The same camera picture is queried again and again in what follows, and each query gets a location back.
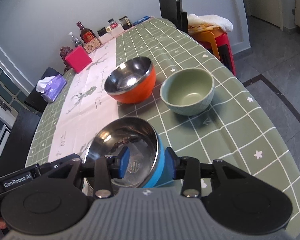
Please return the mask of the clear water bottle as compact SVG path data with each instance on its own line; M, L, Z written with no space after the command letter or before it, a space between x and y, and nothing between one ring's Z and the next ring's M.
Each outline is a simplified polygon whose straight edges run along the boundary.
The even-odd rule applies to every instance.
M72 32L69 33L69 36L75 47L82 45L82 42Z

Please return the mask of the blue steel bowl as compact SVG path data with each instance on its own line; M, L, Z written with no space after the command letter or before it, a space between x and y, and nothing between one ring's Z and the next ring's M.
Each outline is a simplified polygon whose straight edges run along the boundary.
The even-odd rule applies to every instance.
M127 116L107 124L95 135L85 162L117 156L124 147L129 148L129 163L125 176L111 181L114 192L122 187L155 187L164 172L164 146L153 126L141 118Z

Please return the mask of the green checked tablecloth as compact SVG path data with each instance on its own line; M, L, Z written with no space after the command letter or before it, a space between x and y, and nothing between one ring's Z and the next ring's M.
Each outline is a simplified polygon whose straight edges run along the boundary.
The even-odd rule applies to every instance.
M137 56L152 60L156 83L150 97L137 105L117 101L118 117L138 116L147 120L165 147L180 156L201 162L225 161L283 191L292 201L287 231L300 233L300 171L281 135L264 110L242 83L188 35L171 22L152 18L129 29L116 40L116 67ZM160 98L161 84L187 68L211 73L215 94L208 108L197 116L177 115ZM74 75L65 73L67 84L54 103L47 105L37 127L26 165L47 163L56 122Z

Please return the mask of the black lidded jar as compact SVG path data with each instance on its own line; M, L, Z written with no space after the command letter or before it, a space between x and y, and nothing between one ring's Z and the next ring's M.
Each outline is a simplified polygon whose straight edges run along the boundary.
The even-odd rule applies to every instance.
M97 31L99 37L105 35L107 33L105 27L101 28L100 30Z

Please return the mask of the black chair near left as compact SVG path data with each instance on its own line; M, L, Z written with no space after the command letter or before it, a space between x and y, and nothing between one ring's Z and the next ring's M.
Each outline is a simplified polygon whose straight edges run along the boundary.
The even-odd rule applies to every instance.
M0 156L0 177L21 170L40 121L40 116L20 110Z

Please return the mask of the brown liquor bottle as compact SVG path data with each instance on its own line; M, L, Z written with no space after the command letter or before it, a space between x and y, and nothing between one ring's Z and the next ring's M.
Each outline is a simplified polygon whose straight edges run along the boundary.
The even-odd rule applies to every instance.
M96 35L94 34L94 32L91 29L84 27L80 21L77 22L76 25L79 27L79 29L81 31L80 37L84 43L89 43L91 40L96 38Z

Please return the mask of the white towel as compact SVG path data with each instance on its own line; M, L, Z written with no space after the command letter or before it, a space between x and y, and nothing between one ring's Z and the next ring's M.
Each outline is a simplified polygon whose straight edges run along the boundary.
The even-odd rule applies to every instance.
M222 29L224 32L232 32L233 24L227 18L223 18L218 15L203 15L197 16L196 14L189 14L188 24L191 26L194 25L216 25Z

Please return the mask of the red plastic stool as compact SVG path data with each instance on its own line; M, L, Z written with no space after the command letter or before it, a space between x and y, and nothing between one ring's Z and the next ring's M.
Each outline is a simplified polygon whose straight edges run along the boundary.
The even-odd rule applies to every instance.
M221 29L213 29L191 34L190 36L219 59L236 76L236 67L227 33Z

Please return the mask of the red label spice jar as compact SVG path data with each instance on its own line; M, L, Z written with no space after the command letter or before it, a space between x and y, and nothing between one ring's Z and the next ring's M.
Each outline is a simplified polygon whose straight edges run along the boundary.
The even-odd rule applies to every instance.
M113 18L109 19L108 23L109 23L109 26L110 26L111 29L114 29L114 28L116 28L118 26L117 22L114 21Z

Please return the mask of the purple tissue pack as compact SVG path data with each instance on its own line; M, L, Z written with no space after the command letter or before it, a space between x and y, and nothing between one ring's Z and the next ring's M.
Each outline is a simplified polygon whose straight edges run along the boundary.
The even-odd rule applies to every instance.
M42 94L47 103L53 103L66 84L67 81L61 74L45 77L37 82L36 91Z

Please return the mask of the orange steel bowl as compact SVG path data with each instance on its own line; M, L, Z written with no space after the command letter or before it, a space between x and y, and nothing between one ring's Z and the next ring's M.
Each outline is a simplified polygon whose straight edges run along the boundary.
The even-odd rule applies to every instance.
M150 97L155 81L153 62L140 56L119 64L105 80L104 90L120 103L137 104Z

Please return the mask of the blue packet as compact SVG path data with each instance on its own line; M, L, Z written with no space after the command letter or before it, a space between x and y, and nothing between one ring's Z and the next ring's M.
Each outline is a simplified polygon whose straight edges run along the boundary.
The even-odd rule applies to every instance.
M133 23L133 26L136 26L136 25L138 25L138 24L141 24L142 22L145 22L145 21L147 21L147 20L149 20L149 19L151 19L151 17L146 15L146 16L144 16L144 17L138 19L137 21L135 21L135 22Z

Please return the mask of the black chair far right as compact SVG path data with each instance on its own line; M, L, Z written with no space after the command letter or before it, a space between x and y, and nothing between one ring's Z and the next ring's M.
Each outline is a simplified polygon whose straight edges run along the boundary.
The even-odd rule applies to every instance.
M189 33L187 12L183 11L182 0L159 0L159 5L163 19L169 20L184 33Z

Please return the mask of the green ceramic bowl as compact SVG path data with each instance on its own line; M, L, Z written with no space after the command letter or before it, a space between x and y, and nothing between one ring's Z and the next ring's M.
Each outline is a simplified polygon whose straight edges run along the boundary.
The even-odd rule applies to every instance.
M215 80L210 72L187 68L168 77L160 87L160 97L174 113L194 116L205 111L215 94Z

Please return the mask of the dark glass jar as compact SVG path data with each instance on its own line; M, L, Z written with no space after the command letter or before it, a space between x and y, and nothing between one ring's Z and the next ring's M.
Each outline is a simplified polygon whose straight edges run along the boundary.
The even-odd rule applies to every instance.
M133 26L133 24L130 22L127 16L123 16L122 18L119 18L119 22L124 30L128 30Z

